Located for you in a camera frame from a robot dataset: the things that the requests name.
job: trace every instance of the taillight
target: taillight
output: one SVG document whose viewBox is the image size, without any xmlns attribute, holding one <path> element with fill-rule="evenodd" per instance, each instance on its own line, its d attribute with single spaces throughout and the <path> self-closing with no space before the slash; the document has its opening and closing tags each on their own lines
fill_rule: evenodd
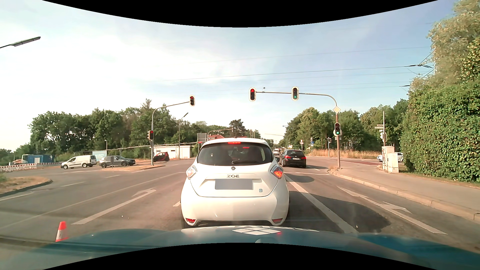
<svg viewBox="0 0 480 270">
<path fill-rule="evenodd" d="M 283 169 L 282 167 L 278 166 L 278 165 L 275 165 L 272 167 L 272 169 L 270 170 L 270 172 L 278 179 L 282 178 L 282 175 L 283 175 Z"/>
<path fill-rule="evenodd" d="M 187 177 L 188 179 L 191 179 L 195 174 L 197 173 L 197 168 L 195 168 L 194 165 L 192 165 L 190 168 L 187 170 Z"/>
</svg>

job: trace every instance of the red car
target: red car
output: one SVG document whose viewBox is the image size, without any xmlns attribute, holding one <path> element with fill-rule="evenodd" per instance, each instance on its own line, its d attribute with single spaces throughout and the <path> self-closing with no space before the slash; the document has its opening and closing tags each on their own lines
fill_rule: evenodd
<svg viewBox="0 0 480 270">
<path fill-rule="evenodd" d="M 168 152 L 160 152 L 153 157 L 153 162 L 157 161 L 169 161 L 170 157 L 168 156 Z"/>
</svg>

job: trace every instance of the asphalt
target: asphalt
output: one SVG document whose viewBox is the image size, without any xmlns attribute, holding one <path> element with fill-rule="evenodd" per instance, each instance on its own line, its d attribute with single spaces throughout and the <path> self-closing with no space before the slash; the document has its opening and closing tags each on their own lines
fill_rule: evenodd
<svg viewBox="0 0 480 270">
<path fill-rule="evenodd" d="M 142 171 L 92 167 L 9 173 L 45 176 L 53 183 L 0 197 L 0 259 L 51 243 L 60 221 L 66 221 L 69 237 L 125 228 L 180 229 L 180 194 L 192 162 L 171 160 Z M 306 169 L 284 168 L 290 213 L 282 226 L 399 234 L 480 253 L 480 224 L 328 174 L 335 160 L 307 157 L 307 164 Z"/>
</svg>

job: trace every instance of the orange traffic cone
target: orange traffic cone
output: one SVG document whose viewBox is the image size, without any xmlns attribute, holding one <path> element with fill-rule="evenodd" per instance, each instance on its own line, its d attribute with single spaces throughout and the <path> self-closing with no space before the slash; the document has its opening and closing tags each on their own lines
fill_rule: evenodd
<svg viewBox="0 0 480 270">
<path fill-rule="evenodd" d="M 68 239 L 67 237 L 67 223 L 64 221 L 60 222 L 59 225 L 59 230 L 57 231 L 57 239 L 55 239 L 55 242 L 59 242 L 62 240 Z"/>
</svg>

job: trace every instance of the blurred license plate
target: blurred license plate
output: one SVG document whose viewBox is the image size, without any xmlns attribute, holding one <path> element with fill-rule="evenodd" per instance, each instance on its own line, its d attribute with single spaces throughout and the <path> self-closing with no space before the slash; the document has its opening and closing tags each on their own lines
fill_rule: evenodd
<svg viewBox="0 0 480 270">
<path fill-rule="evenodd" d="M 215 189 L 253 190 L 253 179 L 215 179 Z"/>
</svg>

